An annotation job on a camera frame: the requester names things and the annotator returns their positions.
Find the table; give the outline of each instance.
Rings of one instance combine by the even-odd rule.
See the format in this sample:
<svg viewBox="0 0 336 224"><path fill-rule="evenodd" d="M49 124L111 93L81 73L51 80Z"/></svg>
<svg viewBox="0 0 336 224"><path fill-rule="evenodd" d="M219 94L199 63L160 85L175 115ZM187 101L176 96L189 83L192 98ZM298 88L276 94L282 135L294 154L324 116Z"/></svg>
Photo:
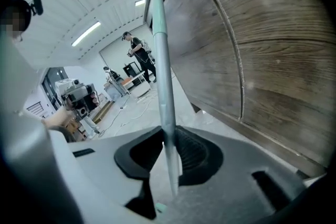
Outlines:
<svg viewBox="0 0 336 224"><path fill-rule="evenodd" d="M145 80L144 76L144 71L136 75L134 78L132 78L130 81L126 82L123 87L125 88L125 91L135 97L136 99L139 98L140 96L144 95L146 92L151 90L151 86L149 83ZM126 86L132 83L135 79L140 79L141 83L138 86L135 86L131 91L129 91Z"/></svg>

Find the curved wooden board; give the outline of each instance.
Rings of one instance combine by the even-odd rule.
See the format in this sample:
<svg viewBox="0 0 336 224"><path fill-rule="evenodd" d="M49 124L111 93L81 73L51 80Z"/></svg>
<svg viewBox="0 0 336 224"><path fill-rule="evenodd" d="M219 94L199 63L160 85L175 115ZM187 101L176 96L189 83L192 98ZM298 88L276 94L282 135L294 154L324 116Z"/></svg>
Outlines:
<svg viewBox="0 0 336 224"><path fill-rule="evenodd" d="M219 0L243 68L243 122L327 166L336 36L320 0Z"/></svg>
<svg viewBox="0 0 336 224"><path fill-rule="evenodd" d="M239 118L233 44L213 0L165 0L172 68L187 95Z"/></svg>

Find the black pants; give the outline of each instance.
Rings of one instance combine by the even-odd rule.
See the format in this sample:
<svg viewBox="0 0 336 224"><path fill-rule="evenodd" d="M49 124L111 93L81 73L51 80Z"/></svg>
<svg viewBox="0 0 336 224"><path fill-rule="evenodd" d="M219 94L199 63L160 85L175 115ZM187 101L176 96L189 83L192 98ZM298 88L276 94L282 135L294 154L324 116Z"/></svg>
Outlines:
<svg viewBox="0 0 336 224"><path fill-rule="evenodd" d="M141 67L142 71L145 71L143 76L144 76L144 78L147 82L150 82L148 70L151 70L153 75L156 77L156 69L155 69L155 66L152 64L150 59L147 59L147 62L144 62L144 61L139 59L139 64L140 64L140 67Z"/></svg>

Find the fluorescent light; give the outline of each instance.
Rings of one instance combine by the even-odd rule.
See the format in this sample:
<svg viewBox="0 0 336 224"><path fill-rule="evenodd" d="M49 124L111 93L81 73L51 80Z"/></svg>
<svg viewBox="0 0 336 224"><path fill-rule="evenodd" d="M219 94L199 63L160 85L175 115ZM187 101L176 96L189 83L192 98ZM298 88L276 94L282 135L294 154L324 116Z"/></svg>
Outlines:
<svg viewBox="0 0 336 224"><path fill-rule="evenodd" d="M135 6L139 6L139 5L142 5L142 4L145 4L146 0L140 0L140 1L137 1L135 3Z"/></svg>
<svg viewBox="0 0 336 224"><path fill-rule="evenodd" d="M85 38L88 34L90 34L93 30L95 30L98 26L100 26L100 22L96 22L94 25L92 25L88 30L86 30L79 38L75 40L74 43L72 43L72 46L76 46L78 43L81 42L83 38Z"/></svg>

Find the machine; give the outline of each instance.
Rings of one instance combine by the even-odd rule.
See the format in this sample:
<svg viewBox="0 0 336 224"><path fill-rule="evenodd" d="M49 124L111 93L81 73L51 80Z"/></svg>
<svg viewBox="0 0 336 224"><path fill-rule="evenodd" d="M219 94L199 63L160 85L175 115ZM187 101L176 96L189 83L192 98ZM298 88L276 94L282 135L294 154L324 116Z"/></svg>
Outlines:
<svg viewBox="0 0 336 224"><path fill-rule="evenodd" d="M55 83L58 99L68 109L73 110L78 121L85 118L97 106L90 95L97 96L93 84L84 85L78 79L63 79Z"/></svg>

